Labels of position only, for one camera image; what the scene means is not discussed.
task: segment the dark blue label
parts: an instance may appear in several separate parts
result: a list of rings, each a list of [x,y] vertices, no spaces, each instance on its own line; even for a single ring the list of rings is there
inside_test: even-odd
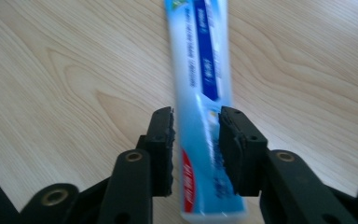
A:
[[[214,59],[211,33],[205,2],[194,1],[196,13],[197,36],[199,42],[200,69],[202,76],[202,93],[213,101],[219,98],[214,71]]]

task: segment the red label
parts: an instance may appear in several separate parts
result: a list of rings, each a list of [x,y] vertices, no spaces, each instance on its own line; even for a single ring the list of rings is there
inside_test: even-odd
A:
[[[194,208],[194,198],[196,192],[196,186],[194,185],[194,173],[190,160],[184,150],[183,152],[183,186],[184,186],[184,202],[185,212],[190,213]]]

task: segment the plastic packaging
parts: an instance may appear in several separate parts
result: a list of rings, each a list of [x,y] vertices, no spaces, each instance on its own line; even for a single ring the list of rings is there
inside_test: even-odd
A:
[[[181,147],[182,216],[235,223],[247,214],[218,148],[218,113],[231,106],[226,0],[165,0]]]

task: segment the wooden surface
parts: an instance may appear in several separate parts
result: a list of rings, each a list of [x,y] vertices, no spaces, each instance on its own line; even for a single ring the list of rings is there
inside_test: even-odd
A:
[[[322,181],[358,190],[358,1],[229,1],[235,106]],[[0,0],[0,185],[17,209],[43,187],[86,189],[174,105],[162,0]],[[155,200],[155,223],[179,215]],[[246,223],[262,223],[257,199]]]

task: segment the wooden table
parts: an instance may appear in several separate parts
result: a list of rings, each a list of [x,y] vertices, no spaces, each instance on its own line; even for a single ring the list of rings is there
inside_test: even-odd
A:
[[[358,1],[229,1],[235,107],[322,181],[358,190]],[[0,185],[17,209],[40,189],[86,189],[174,105],[162,0],[0,0]],[[179,215],[156,199],[155,223]],[[250,199],[244,223],[262,223]]]

